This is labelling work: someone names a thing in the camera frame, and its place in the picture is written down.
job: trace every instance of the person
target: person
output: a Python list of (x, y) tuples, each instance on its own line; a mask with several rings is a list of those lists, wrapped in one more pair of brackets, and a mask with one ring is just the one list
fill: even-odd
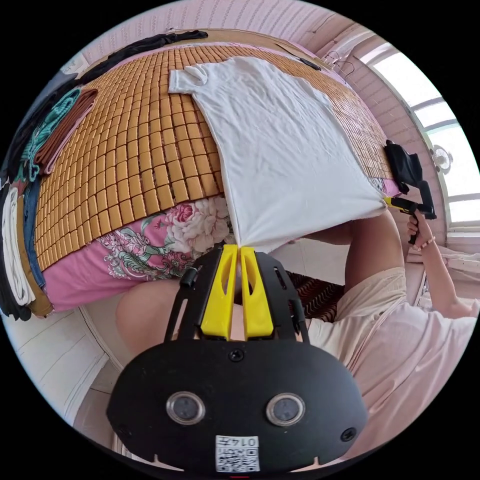
[[(403, 249), (388, 210), (308, 238), (349, 244), (345, 293), (333, 323), (312, 319), (310, 343), (338, 358), (352, 373), (369, 412), (365, 429), (347, 454), (354, 458), (391, 440), (435, 398), (457, 366), (471, 337), (479, 303), (466, 306), (425, 217), (407, 224), (417, 234), (432, 310), (407, 302)], [(132, 355), (161, 343), (179, 289), (176, 280), (138, 285), (118, 304), (117, 327)], [(234, 306), (232, 340), (243, 340), (242, 308)]]

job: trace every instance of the bed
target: bed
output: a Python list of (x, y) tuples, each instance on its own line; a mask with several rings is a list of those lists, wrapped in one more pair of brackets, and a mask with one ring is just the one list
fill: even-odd
[(206, 31), (208, 38), (133, 56), (86, 85), (98, 90), (93, 109), (38, 198), (35, 251), (56, 311), (178, 277), (208, 248), (235, 241), (216, 143), (192, 98), (168, 93), (170, 70), (255, 57), (306, 79), (330, 98), (371, 184), (400, 193), (383, 131), (341, 77), (284, 40)]

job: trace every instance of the pink floral bedsheet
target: pink floral bedsheet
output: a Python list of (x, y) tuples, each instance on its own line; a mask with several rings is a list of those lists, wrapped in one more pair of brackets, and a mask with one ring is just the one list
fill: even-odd
[(70, 310), (151, 280), (181, 277), (196, 258), (234, 235), (223, 196), (181, 203), (94, 240), (49, 268), (45, 292)]

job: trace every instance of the beaded bracelet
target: beaded bracelet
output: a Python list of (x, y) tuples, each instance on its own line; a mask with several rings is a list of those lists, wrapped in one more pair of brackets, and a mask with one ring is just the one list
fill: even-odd
[(424, 244), (416, 247), (416, 249), (420, 252), (420, 251), (423, 250), (425, 247), (427, 247), (428, 245), (432, 244), (434, 241), (435, 241), (435, 237), (433, 236), (430, 240), (427, 240)]

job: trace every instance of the qr code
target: qr code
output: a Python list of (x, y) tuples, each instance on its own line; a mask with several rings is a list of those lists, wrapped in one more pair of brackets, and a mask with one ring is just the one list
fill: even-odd
[(257, 436), (220, 436), (215, 439), (216, 471), (228, 473), (259, 472)]

